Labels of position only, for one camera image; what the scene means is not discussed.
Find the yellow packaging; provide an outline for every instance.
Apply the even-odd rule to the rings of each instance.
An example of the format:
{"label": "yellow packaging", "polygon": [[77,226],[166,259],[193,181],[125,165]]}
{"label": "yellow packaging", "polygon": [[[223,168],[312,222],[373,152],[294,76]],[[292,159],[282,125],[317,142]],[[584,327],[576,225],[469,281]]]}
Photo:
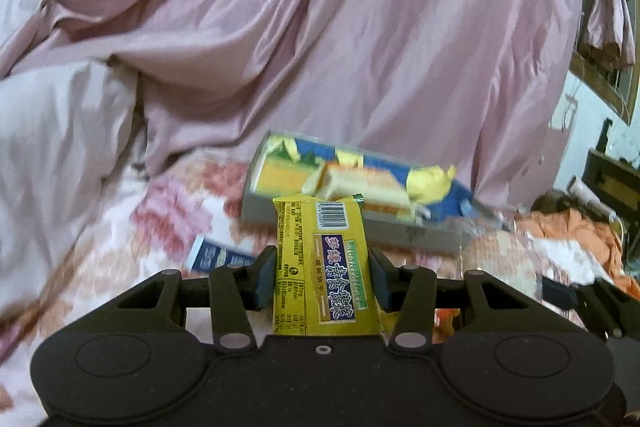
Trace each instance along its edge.
{"label": "yellow packaging", "polygon": [[273,200],[278,211],[276,335],[378,335],[360,207],[351,198]]}

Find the pink curtain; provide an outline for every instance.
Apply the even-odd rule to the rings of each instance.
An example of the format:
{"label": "pink curtain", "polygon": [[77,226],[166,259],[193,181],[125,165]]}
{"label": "pink curtain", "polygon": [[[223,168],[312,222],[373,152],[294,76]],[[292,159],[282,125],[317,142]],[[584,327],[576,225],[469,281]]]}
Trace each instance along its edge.
{"label": "pink curtain", "polygon": [[456,164],[484,201],[504,203],[558,102],[580,6],[45,0],[0,44],[0,73],[110,55],[138,68],[151,173],[196,146],[250,158],[274,128]]}
{"label": "pink curtain", "polygon": [[636,42],[626,0],[593,0],[582,25],[581,51],[607,70],[623,70],[636,61]]}

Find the white pillow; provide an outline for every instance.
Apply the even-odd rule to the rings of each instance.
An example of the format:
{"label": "white pillow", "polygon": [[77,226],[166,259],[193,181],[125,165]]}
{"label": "white pillow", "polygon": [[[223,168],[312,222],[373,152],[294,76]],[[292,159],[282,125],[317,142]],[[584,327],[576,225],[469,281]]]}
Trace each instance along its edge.
{"label": "white pillow", "polygon": [[136,78],[78,62],[0,80],[0,319],[38,298],[91,217],[129,137]]}

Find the orange fabric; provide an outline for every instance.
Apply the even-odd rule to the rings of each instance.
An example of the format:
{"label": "orange fabric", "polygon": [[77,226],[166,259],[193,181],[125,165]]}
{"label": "orange fabric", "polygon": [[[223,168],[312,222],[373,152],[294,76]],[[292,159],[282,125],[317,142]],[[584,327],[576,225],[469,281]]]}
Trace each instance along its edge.
{"label": "orange fabric", "polygon": [[622,245],[618,236],[606,223],[594,223],[574,208],[570,208],[557,214],[532,212],[527,217],[518,218],[518,225],[534,237],[577,241],[583,250],[593,253],[618,288],[640,299],[638,281],[628,275],[621,275]]}

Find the window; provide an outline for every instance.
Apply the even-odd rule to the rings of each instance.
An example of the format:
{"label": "window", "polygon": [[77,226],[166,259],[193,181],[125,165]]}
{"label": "window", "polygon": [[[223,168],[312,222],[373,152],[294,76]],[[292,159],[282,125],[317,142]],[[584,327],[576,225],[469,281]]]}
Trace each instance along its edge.
{"label": "window", "polygon": [[640,39],[637,31],[640,0],[626,0],[636,40],[636,64],[633,68],[620,71],[607,71],[587,55],[580,54],[578,41],[582,33],[584,14],[588,11],[591,0],[583,0],[582,2],[582,16],[578,26],[578,35],[571,59],[570,71],[588,84],[623,121],[629,124],[633,116],[634,105],[636,105],[638,78],[640,76]]}

